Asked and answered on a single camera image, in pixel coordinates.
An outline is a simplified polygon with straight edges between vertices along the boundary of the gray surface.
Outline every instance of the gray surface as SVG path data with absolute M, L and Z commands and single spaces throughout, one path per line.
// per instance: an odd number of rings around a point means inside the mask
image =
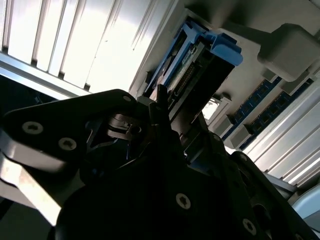
M 0 223 L 2 240 L 46 240 L 50 224 L 33 208 L 14 203 Z

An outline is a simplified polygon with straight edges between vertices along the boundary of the screw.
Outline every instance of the screw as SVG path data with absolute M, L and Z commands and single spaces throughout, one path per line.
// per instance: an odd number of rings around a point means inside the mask
M 22 125 L 22 130 L 26 134 L 38 135 L 43 132 L 44 127 L 36 121 L 27 121 Z
M 131 102 L 131 98 L 126 95 L 123 96 L 123 99 L 126 100 L 127 102 Z
M 62 150 L 66 150 L 66 151 L 72 151 L 77 147 L 76 141 L 69 137 L 61 138 L 58 144 Z
M 243 155 L 243 154 L 240 154 L 240 158 L 241 158 L 242 160 L 245 160 L 245 161 L 248 160 L 248 159 L 247 159 L 247 156 L 246 156 L 246 155 Z
M 215 139 L 215 140 L 217 140 L 217 141 L 220 141 L 220 137 L 218 137 L 217 135 L 213 135 L 213 138 Z
M 186 195 L 184 195 L 183 193 L 178 193 L 175 196 L 175 200 L 176 200 L 176 203 L 180 207 L 182 207 L 183 209 L 188 210 L 191 207 L 191 202 L 190 202 L 189 198 Z
M 255 225 L 249 219 L 244 218 L 242 220 L 242 224 L 243 224 L 244 228 L 249 233 L 251 233 L 253 236 L 255 236 L 257 234 L 257 229 L 256 229 Z
M 296 240 L 304 240 L 298 233 L 295 234 Z

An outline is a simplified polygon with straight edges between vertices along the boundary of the white plastic block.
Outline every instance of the white plastic block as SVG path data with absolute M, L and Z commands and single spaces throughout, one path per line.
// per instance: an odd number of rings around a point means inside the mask
M 301 26 L 285 23 L 261 44 L 258 60 L 287 82 L 320 58 L 320 42 Z

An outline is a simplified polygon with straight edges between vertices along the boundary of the white panel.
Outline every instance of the white panel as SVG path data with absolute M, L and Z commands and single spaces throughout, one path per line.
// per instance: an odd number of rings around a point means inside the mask
M 306 112 L 304 117 L 294 123 L 293 127 L 290 128 L 276 144 L 270 147 L 255 164 L 262 171 L 275 167 L 277 163 L 287 157 L 294 149 L 298 148 L 313 131 L 319 128 L 319 116 L 320 103 L 314 111 Z
M 172 0 L 123 1 L 118 18 L 110 33 L 104 36 L 93 63 L 88 78 L 91 92 L 129 90 L 172 4 Z
M 87 0 L 72 33 L 63 70 L 64 80 L 83 88 L 105 31 L 113 0 Z
M 319 165 L 320 81 L 315 81 L 243 151 L 262 170 L 296 184 Z
M 298 168 L 292 171 L 283 180 L 290 184 L 297 184 L 300 180 L 303 180 L 306 176 L 309 177 L 314 170 L 320 167 L 320 151 L 315 154 L 311 154 L 309 158 Z
M 14 0 L 8 54 L 30 64 L 42 0 Z
M 7 0 L 0 0 L 0 50 L 4 39 Z
M 37 68 L 47 71 L 58 31 L 64 0 L 47 0 L 37 49 Z
M 111 30 L 103 36 L 87 80 L 92 93 L 129 90 L 133 80 L 130 76 L 139 64 L 134 59 L 132 44 L 149 3 L 150 0 L 122 0 Z
M 53 49 L 49 73 L 58 76 L 65 56 L 69 36 L 74 22 L 78 0 L 66 0 L 60 28 Z
M 304 139 L 301 144 L 295 147 L 268 173 L 276 178 L 286 177 L 288 173 L 292 172 L 293 168 L 296 168 L 304 161 L 307 161 L 310 158 L 310 155 L 313 155 L 316 152 L 320 152 L 320 128 L 312 132 L 311 135 L 307 135 L 306 139 Z

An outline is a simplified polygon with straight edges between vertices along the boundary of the metal frame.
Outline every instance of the metal frame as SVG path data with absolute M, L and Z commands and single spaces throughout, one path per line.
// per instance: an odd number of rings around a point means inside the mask
M 90 94 L 2 52 L 0 52 L 0 75 L 58 100 Z
M 320 165 L 320 81 L 315 81 L 246 148 L 255 164 L 298 187 Z

